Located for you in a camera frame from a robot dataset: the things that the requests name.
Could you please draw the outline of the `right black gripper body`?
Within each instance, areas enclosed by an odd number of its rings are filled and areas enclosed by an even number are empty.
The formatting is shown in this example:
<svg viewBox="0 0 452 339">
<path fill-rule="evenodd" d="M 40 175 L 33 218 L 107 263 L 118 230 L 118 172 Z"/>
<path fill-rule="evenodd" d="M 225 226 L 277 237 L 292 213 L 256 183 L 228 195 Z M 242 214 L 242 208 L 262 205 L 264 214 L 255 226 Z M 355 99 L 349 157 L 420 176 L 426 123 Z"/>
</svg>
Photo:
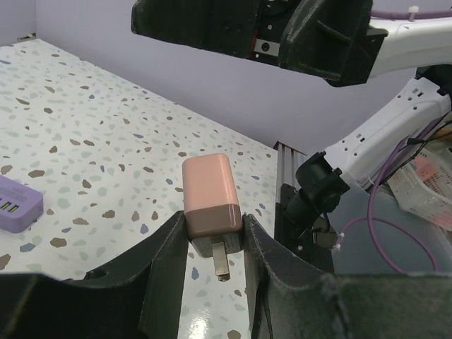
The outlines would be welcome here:
<svg viewBox="0 0 452 339">
<path fill-rule="evenodd" d="M 280 40 L 300 0 L 261 1 L 248 60 L 278 65 Z"/>
</svg>

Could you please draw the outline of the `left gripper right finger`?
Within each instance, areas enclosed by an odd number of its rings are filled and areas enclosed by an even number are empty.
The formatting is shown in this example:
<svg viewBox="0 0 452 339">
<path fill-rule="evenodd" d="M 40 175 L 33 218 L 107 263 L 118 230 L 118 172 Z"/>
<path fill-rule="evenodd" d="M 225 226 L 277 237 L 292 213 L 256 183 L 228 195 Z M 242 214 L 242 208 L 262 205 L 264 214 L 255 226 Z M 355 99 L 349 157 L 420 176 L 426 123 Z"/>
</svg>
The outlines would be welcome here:
<svg viewBox="0 0 452 339">
<path fill-rule="evenodd" d="M 330 274 L 243 223 L 252 338 L 451 337 L 449 274 Z"/>
</svg>

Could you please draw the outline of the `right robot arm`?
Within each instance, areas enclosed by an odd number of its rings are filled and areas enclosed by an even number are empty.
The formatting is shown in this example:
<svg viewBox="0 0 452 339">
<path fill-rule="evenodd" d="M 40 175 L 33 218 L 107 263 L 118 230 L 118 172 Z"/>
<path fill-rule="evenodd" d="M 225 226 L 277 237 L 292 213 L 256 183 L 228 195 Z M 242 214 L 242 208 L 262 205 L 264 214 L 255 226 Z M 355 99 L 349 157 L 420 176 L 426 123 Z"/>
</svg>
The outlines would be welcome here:
<svg viewBox="0 0 452 339">
<path fill-rule="evenodd" d="M 349 136 L 297 170 L 292 222 L 338 206 L 353 184 L 377 186 L 451 111 L 451 12 L 377 11 L 372 1 L 137 1 L 132 32 L 257 61 L 343 88 L 403 69 L 416 75 Z"/>
</svg>

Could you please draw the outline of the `small pink plug adapter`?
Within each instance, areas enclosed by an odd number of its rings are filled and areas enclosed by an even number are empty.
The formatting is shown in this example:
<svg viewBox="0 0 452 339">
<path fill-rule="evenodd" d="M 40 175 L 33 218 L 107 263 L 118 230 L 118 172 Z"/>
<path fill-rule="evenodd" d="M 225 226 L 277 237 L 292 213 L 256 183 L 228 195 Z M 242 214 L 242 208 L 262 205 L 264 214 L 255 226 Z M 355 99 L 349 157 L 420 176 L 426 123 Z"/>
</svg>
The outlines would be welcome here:
<svg viewBox="0 0 452 339">
<path fill-rule="evenodd" d="M 228 255 L 243 248 L 243 222 L 230 160 L 224 153 L 190 157 L 182 164 L 188 240 L 212 258 L 220 282 L 230 279 Z"/>
</svg>

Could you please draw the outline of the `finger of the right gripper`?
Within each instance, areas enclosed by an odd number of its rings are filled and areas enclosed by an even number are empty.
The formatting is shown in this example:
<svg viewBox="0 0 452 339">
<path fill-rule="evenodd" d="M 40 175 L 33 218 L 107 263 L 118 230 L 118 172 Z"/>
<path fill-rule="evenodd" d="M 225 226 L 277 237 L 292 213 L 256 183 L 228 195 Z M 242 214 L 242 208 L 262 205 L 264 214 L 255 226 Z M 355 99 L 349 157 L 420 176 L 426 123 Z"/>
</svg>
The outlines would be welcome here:
<svg viewBox="0 0 452 339">
<path fill-rule="evenodd" d="M 136 1 L 131 30 L 162 42 L 245 59 L 260 9 L 260 1 Z"/>
<path fill-rule="evenodd" d="M 362 47 L 372 1 L 301 1 L 278 51 L 282 69 L 322 78 L 335 87 L 367 82 L 371 63 Z"/>
</svg>

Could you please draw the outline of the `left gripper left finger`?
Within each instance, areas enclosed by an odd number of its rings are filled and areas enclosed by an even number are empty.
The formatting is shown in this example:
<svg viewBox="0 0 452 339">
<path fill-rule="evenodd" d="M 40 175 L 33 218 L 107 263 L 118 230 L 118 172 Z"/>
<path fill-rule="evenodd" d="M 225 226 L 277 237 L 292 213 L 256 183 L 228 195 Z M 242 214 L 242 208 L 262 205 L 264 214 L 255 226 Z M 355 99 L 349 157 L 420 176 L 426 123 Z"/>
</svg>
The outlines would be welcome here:
<svg viewBox="0 0 452 339">
<path fill-rule="evenodd" d="M 82 280 L 1 275 L 2 338 L 176 338 L 188 254 L 183 212 Z"/>
</svg>

